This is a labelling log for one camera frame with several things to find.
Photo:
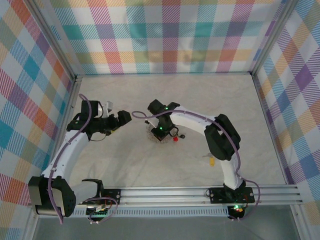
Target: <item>yellow object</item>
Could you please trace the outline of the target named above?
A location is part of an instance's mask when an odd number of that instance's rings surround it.
[[[215,166],[215,158],[213,156],[210,157],[210,166],[211,167]]]

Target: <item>metal frame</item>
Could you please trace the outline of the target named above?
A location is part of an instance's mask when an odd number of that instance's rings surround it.
[[[177,74],[179,75],[201,75],[201,76],[228,76],[228,75],[249,75],[249,72],[245,71],[234,71],[234,72],[205,72],[205,73],[200,73],[200,72],[179,72],[179,73],[142,73],[142,74],[136,74],[136,73],[125,73],[125,74],[99,74],[99,75],[78,75],[78,78],[107,78],[107,77],[117,77],[117,78],[123,78],[125,76],[130,76],[130,77],[137,77],[141,78],[143,75],[166,75],[166,76],[175,76]]]
[[[276,157],[278,158],[278,163],[279,163],[279,167],[281,168],[281,172],[282,172],[282,176],[283,176],[284,182],[286,184],[289,184],[289,181],[288,181],[284,166],[281,163],[280,154],[278,152],[276,140],[272,137],[273,134],[272,134],[271,126],[270,126],[270,124],[268,122],[268,117],[267,117],[266,110],[265,110],[265,108],[264,108],[264,106],[262,104],[262,98],[259,95],[259,90],[258,90],[257,81],[256,81],[257,77],[254,77],[253,75],[251,77],[252,77],[252,81],[253,81],[253,84],[254,84],[254,87],[255,87],[256,95],[257,95],[257,97],[259,99],[260,106],[261,106],[261,109],[262,109],[262,112],[263,112],[263,115],[264,115],[265,124],[266,124],[266,126],[267,126],[267,128],[269,130],[269,134],[270,134],[270,138],[271,138],[271,141],[272,141],[272,144],[273,144],[273,147],[274,147],[274,151],[275,151]]]
[[[251,187],[255,200],[257,200],[258,188],[256,186]],[[121,188],[121,200],[114,217],[228,216],[227,206],[232,206],[232,204],[211,204],[210,199],[206,196],[206,191],[209,188],[212,188],[212,186],[124,187]],[[296,185],[261,185],[260,191],[259,205],[299,206],[303,203]],[[91,206],[93,205],[77,205],[70,217],[87,217],[86,209]],[[54,216],[41,215],[40,218],[54,218]]]
[[[26,1],[30,1],[30,2],[32,1],[33,4],[36,4],[35,0],[26,0]],[[44,6],[46,13],[49,15],[52,23],[54,24],[56,31],[59,33],[66,50],[68,51],[68,53],[70,54],[70,57],[72,58],[74,71],[77,74],[84,74],[85,72],[79,62],[79,59],[76,56],[76,53],[75,53],[73,47],[71,46],[71,43],[67,37],[67,34],[65,33],[65,31],[64,31],[56,13],[55,13],[53,6],[50,3],[50,0],[42,0],[42,3],[43,3],[43,6]]]
[[[292,12],[294,11],[297,3],[299,0],[287,0],[286,4],[280,13],[279,19],[276,21],[272,33],[270,34],[266,45],[262,49],[253,69],[252,69],[252,75],[255,77],[258,74],[258,71],[263,66],[264,62],[266,61],[271,49],[273,48],[275,42],[278,40],[278,37],[280,36],[282,29],[284,28],[287,20],[291,16]]]
[[[60,48],[59,43],[57,42],[54,34],[52,33],[50,26],[46,23],[44,17],[41,14],[41,11],[35,4],[34,0],[25,0],[24,2],[29,8],[31,14],[34,16],[37,24],[39,25],[46,39],[48,40],[53,51],[57,55],[57,58],[61,62],[65,71],[67,72],[69,77],[74,81],[71,92],[70,92],[70,98],[67,104],[67,108],[63,116],[61,128],[57,135],[54,151],[52,151],[52,154],[54,155],[59,149],[59,146],[63,141],[64,135],[66,132],[66,126],[73,115],[73,110],[74,110],[78,93],[80,90],[80,86],[81,86],[81,78],[83,77],[102,77],[103,78],[103,77],[108,77],[110,75],[109,74],[92,75],[92,76],[79,75],[77,79],[77,76],[74,73],[69,61],[67,60],[64,52]],[[267,44],[263,48],[258,60],[256,61],[255,66],[252,69],[252,72],[251,72],[252,79],[254,79],[258,71],[263,66],[268,54],[270,53],[274,43],[276,42],[279,35],[281,34],[281,31],[285,26],[285,23],[289,19],[297,3],[298,3],[298,0],[288,0],[286,2],[286,5],[267,41]],[[234,72],[234,73],[208,73],[208,74],[219,76],[219,75],[228,75],[228,74],[229,75],[230,74],[246,75],[248,73]],[[276,149],[276,154],[278,156],[278,159],[280,159],[279,153],[277,152],[277,148],[275,149]],[[282,173],[284,174],[284,169],[281,164],[280,164],[280,167],[281,167]],[[303,204],[303,201],[296,185],[262,185],[260,187],[261,187],[261,199],[259,203],[260,205],[290,205],[293,216],[294,216],[295,224],[297,226],[301,239],[316,239],[315,236],[312,236],[310,229],[306,225],[307,217],[304,209],[301,206],[301,204]],[[119,205],[119,209],[126,209],[126,210],[140,209],[141,207],[155,208],[155,209],[158,209],[158,208],[162,208],[162,209],[163,208],[174,208],[174,209],[224,208],[225,204],[210,204],[209,198],[205,196],[205,191],[208,188],[209,186],[125,187],[121,189],[121,203]],[[257,188],[255,186],[253,186],[252,188],[253,188],[254,194],[257,195],[258,193]],[[86,205],[77,205],[76,210],[83,210],[86,207],[87,207]],[[22,239],[32,238],[36,229],[38,218],[39,217],[37,215],[34,215],[34,213],[30,210],[29,220],[28,220],[28,223],[26,224],[26,229],[23,233]]]
[[[67,75],[75,81],[76,74],[74,73],[68,59],[66,58],[64,52],[59,46],[57,39],[53,32],[51,31],[50,26],[47,24],[45,18],[41,14],[37,4],[33,0],[24,0],[25,5],[28,7],[29,11],[31,12],[33,18],[35,19],[36,23],[40,27],[43,35],[45,36],[46,40],[48,41],[49,45],[52,47],[53,52],[57,56],[58,60],[60,61],[61,65],[63,66],[64,70],[66,71]]]

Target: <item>white floor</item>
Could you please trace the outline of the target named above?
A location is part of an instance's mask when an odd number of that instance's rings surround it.
[[[238,131],[241,174],[258,184],[284,184],[284,178],[250,75],[122,75],[84,78],[80,93],[89,100],[113,102],[119,110],[147,111],[154,99],[195,112],[229,117]],[[74,115],[80,112],[78,98]],[[223,183],[218,160],[210,166],[206,139],[180,128],[178,142],[150,141],[143,120],[133,119],[100,142],[90,142],[71,175],[73,186],[96,178],[106,187],[210,186]],[[92,139],[103,135],[96,133]]]

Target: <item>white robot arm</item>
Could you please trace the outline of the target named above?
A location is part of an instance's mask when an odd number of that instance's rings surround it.
[[[69,217],[77,204],[92,198],[100,197],[103,191],[103,183],[98,179],[84,179],[76,186],[70,187],[71,172],[78,160],[81,151],[87,146],[94,133],[102,133],[106,136],[131,121],[129,112],[119,111],[118,117],[109,114],[110,109],[105,109],[98,117],[101,106],[98,101],[82,101],[81,112],[78,113],[67,126],[67,133],[58,153],[41,176],[33,176],[29,183],[29,195],[33,211],[38,215],[56,216],[57,212],[48,194],[48,182],[53,170],[51,188],[54,203],[63,217]]]
[[[207,140],[211,154],[220,160],[224,175],[224,185],[231,190],[236,190],[243,184],[243,181],[236,174],[238,159],[230,141],[224,134],[219,133],[220,129],[208,121],[213,120],[224,126],[239,149],[240,136],[227,116],[223,114],[218,117],[203,115],[190,111],[178,103],[171,102],[168,106],[165,106],[158,100],[151,102],[148,110],[157,118],[157,121],[151,121],[154,126],[151,132],[159,141],[163,140],[176,126],[183,126],[202,134]]]

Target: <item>plaid wall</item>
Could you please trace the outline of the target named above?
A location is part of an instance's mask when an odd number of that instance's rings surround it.
[[[256,79],[288,181],[320,234],[320,0],[300,0]]]
[[[27,183],[47,166],[72,82],[22,0],[0,1],[0,239],[29,214]]]
[[[248,72],[286,0],[37,2],[75,72],[96,75]]]

